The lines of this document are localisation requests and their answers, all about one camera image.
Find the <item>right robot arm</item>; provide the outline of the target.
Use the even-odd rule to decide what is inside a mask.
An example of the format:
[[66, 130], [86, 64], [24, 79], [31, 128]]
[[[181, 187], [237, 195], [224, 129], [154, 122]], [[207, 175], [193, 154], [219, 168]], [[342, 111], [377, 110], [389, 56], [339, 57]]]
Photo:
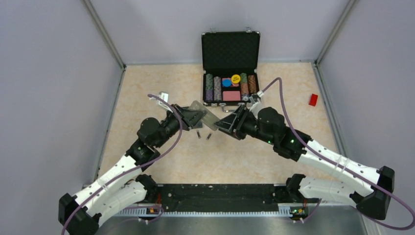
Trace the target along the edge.
[[366, 166], [327, 149], [309, 135], [291, 130], [284, 116], [271, 107], [254, 115], [245, 106], [240, 106], [214, 125], [237, 140], [251, 136], [271, 144], [281, 157], [313, 166], [335, 178], [335, 181], [319, 180], [294, 174], [286, 181], [290, 200], [320, 198], [337, 201], [372, 219], [386, 219], [391, 197], [380, 188], [393, 192], [395, 171], [392, 168]]

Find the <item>pink card deck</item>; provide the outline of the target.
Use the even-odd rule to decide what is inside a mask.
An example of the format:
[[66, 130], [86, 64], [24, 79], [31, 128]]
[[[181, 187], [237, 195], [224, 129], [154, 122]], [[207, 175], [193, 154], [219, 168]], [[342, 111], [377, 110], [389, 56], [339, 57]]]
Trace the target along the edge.
[[223, 91], [222, 100], [223, 101], [240, 101], [241, 93], [240, 91]]

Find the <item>black poker chip case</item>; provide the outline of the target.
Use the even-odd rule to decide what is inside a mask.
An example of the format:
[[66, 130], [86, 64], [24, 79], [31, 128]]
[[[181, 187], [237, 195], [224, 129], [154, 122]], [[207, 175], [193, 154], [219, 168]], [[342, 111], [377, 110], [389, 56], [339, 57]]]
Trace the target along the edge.
[[[202, 104], [221, 107], [229, 112], [232, 106], [250, 105], [249, 98], [257, 93], [258, 58], [261, 34], [258, 31], [204, 32], [201, 35], [203, 65]], [[222, 86], [222, 79], [241, 76], [238, 84]], [[223, 101], [223, 91], [240, 91], [240, 101]]]

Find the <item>yellow round chip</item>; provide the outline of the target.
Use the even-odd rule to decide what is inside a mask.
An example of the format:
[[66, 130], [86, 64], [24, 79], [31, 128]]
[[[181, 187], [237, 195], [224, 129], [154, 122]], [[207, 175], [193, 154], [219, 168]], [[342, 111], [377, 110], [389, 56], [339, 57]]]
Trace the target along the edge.
[[231, 77], [231, 82], [234, 83], [234, 84], [238, 84], [238, 83], [240, 83], [240, 81], [241, 81], [241, 76], [238, 75], [238, 74], [234, 74]]

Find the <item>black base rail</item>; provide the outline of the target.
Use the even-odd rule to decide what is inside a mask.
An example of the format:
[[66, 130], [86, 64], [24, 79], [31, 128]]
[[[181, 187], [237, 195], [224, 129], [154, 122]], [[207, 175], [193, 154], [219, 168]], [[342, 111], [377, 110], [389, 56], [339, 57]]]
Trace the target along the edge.
[[283, 203], [307, 200], [278, 184], [163, 184], [142, 204], [160, 204], [165, 212], [276, 212]]

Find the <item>blue round chip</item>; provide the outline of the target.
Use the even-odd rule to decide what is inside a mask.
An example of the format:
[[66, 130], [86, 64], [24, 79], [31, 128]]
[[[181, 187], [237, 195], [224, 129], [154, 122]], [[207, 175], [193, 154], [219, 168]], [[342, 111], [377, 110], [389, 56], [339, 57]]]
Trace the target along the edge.
[[223, 87], [230, 87], [232, 86], [232, 81], [229, 78], [222, 79], [222, 86]]

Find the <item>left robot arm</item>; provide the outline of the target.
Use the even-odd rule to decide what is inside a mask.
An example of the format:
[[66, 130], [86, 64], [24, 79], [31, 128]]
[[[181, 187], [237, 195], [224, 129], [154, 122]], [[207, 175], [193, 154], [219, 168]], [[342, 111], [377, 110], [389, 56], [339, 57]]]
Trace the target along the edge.
[[190, 130], [207, 115], [205, 108], [174, 104], [166, 118], [148, 117], [138, 139], [119, 161], [89, 186], [59, 200], [58, 221], [70, 235], [93, 235], [111, 217], [137, 202], [152, 202], [157, 184], [143, 172], [161, 156], [157, 150], [176, 133]]

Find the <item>red toy brick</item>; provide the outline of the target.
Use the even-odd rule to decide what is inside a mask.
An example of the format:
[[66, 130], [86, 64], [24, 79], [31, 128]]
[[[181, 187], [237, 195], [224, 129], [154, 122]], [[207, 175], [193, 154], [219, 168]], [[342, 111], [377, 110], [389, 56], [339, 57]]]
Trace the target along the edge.
[[311, 94], [310, 96], [310, 100], [309, 100], [309, 105], [315, 107], [317, 105], [318, 102], [318, 98], [319, 96], [317, 94]]

